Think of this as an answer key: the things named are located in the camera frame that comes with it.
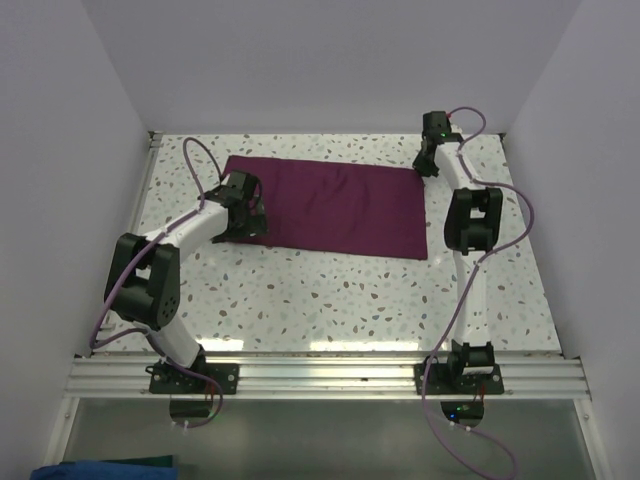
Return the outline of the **purple surgical cloth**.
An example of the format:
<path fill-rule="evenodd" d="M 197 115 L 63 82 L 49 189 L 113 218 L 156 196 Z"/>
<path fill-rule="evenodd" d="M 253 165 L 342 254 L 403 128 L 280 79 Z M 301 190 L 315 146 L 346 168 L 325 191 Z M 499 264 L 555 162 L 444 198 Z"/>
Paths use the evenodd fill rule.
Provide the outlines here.
<path fill-rule="evenodd" d="M 428 258 L 424 183 L 412 169 L 235 155 L 225 171 L 262 182 L 268 232 L 244 244 Z"/>

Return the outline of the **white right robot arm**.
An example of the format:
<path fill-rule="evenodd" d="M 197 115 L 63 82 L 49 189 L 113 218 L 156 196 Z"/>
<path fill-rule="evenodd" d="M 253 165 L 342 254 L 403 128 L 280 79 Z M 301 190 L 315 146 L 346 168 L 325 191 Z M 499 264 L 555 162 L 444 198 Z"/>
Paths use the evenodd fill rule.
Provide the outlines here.
<path fill-rule="evenodd" d="M 450 352 L 429 382 L 447 381 L 451 389 L 468 392 L 491 378 L 495 356 L 486 320 L 487 273 L 483 256 L 497 244 L 503 193 L 481 183 L 475 168 L 460 156 L 464 139 L 453 131 L 450 115 L 431 111 L 422 117 L 421 147 L 413 162 L 424 178 L 442 175 L 451 189 L 444 222 L 444 243 L 456 268 L 458 304 L 448 329 Z"/>

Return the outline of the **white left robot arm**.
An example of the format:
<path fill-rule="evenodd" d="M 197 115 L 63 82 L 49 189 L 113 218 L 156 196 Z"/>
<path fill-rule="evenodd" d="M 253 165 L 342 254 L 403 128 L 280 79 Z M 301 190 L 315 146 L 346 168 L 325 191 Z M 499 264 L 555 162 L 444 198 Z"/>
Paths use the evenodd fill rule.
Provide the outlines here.
<path fill-rule="evenodd" d="M 207 242 L 267 233 L 262 193 L 257 176 L 234 170 L 179 218 L 143 235 L 125 233 L 116 242 L 104 309 L 133 324 L 175 365 L 172 379 L 185 392 L 201 390 L 208 369 L 198 361 L 203 348 L 177 317 L 181 265 Z"/>

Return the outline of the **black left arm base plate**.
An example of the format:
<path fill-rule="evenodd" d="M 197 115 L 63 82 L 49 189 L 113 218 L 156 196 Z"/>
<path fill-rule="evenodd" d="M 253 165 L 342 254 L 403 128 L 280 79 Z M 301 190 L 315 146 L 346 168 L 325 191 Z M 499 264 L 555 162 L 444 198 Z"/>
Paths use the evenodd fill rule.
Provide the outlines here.
<path fill-rule="evenodd" d="M 234 363 L 207 363 L 200 367 L 197 375 L 182 373 L 163 362 L 145 368 L 150 375 L 149 392 L 167 395 L 213 392 L 234 395 L 240 378 L 239 370 L 239 365 Z"/>

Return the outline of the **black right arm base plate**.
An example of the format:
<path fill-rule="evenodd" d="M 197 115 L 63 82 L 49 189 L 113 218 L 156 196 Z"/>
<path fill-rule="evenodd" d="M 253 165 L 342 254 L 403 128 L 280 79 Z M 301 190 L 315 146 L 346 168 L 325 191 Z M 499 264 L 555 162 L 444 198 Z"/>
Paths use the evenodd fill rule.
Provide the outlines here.
<path fill-rule="evenodd" d="M 433 363 L 425 376 L 426 363 L 414 365 L 414 383 L 418 395 L 426 387 L 427 395 L 501 395 L 505 393 L 500 368 L 489 374 L 454 376 L 447 365 Z"/>

